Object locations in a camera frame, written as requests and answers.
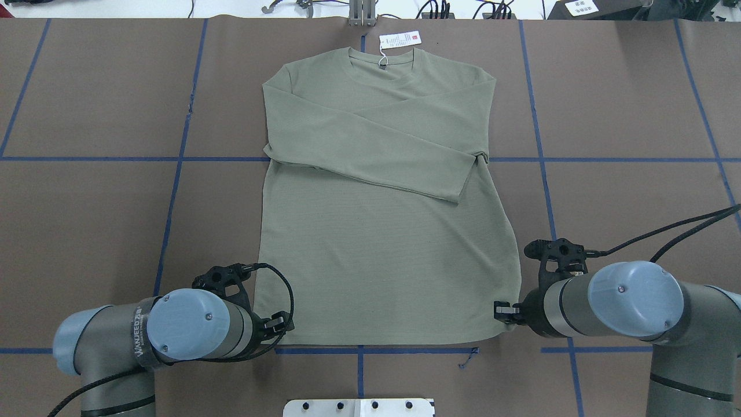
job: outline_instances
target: clothing tag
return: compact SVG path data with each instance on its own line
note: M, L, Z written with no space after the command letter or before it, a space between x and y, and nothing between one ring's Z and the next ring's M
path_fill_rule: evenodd
M577 0L565 4L568 12L572 16L588 15L589 13L599 12L599 9L592 0Z
M380 35L381 49L391 49L392 47L402 47L409 45L419 45L422 43L422 37L418 30L412 30L406 33L392 33L391 35Z

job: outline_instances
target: blue joint cap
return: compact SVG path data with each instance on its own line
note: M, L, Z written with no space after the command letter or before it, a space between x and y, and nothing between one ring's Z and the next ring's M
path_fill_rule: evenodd
M587 296L594 314L607 327L637 338L671 329L685 308L677 280L644 260L600 269L589 282Z
M159 299L147 322L152 347L177 361L212 353L229 333L229 309L203 289L176 289Z
M68 375L80 375L75 369L75 349L77 342L80 340L82 332L87 324L98 314L99 311L110 307L98 307L97 309L76 312L62 321L54 335L54 344L52 345L52 356L56 359L56 366Z

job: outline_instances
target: metal plate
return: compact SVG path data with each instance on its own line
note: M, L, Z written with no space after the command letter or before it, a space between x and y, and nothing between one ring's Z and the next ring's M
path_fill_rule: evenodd
M425 398L292 400L283 408L283 417L309 416L434 417L435 401Z

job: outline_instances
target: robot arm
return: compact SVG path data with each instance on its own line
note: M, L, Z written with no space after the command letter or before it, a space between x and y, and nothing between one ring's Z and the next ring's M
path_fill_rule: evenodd
M286 282L291 312L261 318L250 308L242 281L269 268ZM226 287L239 293L227 296ZM213 267L191 289L139 303L102 306L67 318L54 337L57 366L80 375L83 385L126 372L82 395L82 416L154 417L154 375L180 361L243 361L274 347L293 329L293 293L285 278L267 264ZM264 341L276 340L257 352Z
M556 272L543 267L544 289L514 306L498 302L497 319L526 324L544 337L624 335L647 341L654 345L647 417L734 416L741 295L679 282L646 261L582 274L583 247L566 239L531 245L531 255L559 258L562 279L552 280L549 274Z

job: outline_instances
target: olive green shirt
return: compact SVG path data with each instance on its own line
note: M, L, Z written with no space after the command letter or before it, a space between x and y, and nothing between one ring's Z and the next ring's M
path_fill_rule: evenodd
M496 80L414 49L351 48L263 85L271 158L260 262L296 296L285 344L455 344L495 336L517 301L514 234L487 169ZM260 273L255 310L288 310Z

